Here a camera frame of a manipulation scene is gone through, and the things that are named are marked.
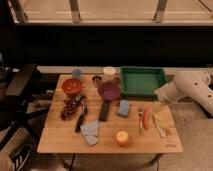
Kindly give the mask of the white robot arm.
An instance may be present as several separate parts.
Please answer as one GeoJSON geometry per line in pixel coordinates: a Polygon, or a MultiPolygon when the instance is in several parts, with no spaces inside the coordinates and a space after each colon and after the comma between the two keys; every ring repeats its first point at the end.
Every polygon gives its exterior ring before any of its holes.
{"type": "Polygon", "coordinates": [[[161,103],[174,103],[190,97],[213,117],[213,90],[209,88],[210,83],[211,76],[206,71],[182,70],[154,93],[161,103]]]}

